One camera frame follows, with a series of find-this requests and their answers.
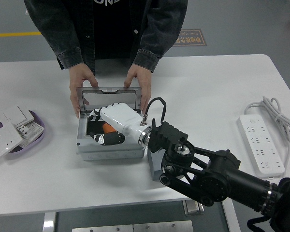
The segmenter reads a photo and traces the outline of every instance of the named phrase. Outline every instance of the black t-shirt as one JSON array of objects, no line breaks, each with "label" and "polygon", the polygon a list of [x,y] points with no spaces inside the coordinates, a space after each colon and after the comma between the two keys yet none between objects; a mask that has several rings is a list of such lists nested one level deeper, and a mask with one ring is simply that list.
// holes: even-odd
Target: black t-shirt
[{"label": "black t-shirt", "polygon": [[129,0],[94,0],[96,59],[129,58],[133,42]]}]

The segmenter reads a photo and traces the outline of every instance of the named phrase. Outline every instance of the electrical box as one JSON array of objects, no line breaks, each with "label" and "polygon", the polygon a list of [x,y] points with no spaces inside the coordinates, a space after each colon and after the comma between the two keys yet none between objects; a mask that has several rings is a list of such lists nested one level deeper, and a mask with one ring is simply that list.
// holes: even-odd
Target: electrical box
[{"label": "electrical box", "polygon": [[89,120],[89,114],[94,109],[106,107],[113,103],[125,103],[137,113],[141,114],[141,88],[115,87],[79,87],[77,96],[80,105],[79,124],[77,131],[77,154],[83,160],[109,160],[142,158],[145,148],[137,144],[132,137],[126,136],[125,141],[116,145],[100,145],[89,133],[104,134],[102,119]]}]

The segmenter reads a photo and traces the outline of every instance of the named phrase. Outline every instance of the white table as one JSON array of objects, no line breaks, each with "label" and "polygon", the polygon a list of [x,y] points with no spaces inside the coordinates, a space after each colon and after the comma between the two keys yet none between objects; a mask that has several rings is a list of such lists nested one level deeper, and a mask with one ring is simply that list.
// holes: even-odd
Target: white table
[{"label": "white table", "polygon": [[[109,62],[97,64],[99,86],[122,87],[129,65]],[[230,149],[241,161],[240,170],[253,175],[236,121],[263,95],[278,98],[290,117],[290,91],[265,55],[163,58],[152,78],[152,97],[163,97],[168,104],[165,121],[187,133],[197,147]],[[0,215],[186,198],[151,181],[146,156],[82,161],[75,153],[78,120],[69,96],[68,71],[60,70],[56,61],[0,63],[0,112],[22,101],[45,123],[45,137],[37,146],[0,159]],[[149,120],[159,120],[161,110],[153,104]],[[262,114],[284,157],[287,147],[269,117],[259,109],[250,112]],[[290,177],[290,161],[286,176]]]}]

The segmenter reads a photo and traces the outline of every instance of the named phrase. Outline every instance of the hand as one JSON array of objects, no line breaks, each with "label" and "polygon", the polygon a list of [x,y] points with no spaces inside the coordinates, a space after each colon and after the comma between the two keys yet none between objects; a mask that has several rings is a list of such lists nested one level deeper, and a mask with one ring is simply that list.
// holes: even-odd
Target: hand
[{"label": "hand", "polygon": [[98,82],[86,64],[77,64],[69,68],[70,73],[70,100],[74,108],[76,117],[78,118],[80,107],[78,102],[78,97],[76,93],[77,87],[83,87],[83,82],[88,80],[92,87],[98,87]]},{"label": "hand", "polygon": [[125,88],[130,87],[134,77],[136,77],[141,87],[140,109],[144,113],[151,98],[151,71],[136,64],[132,64],[128,71],[127,78],[125,79]]}]

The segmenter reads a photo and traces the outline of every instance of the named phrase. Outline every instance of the open box lid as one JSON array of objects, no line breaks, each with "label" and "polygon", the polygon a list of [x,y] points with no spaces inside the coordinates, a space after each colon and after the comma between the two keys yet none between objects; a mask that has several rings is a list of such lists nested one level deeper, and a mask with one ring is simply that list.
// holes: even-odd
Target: open box lid
[{"label": "open box lid", "polygon": [[81,114],[90,113],[94,109],[120,102],[127,104],[136,111],[139,111],[141,103],[141,88],[78,87],[77,97]]}]

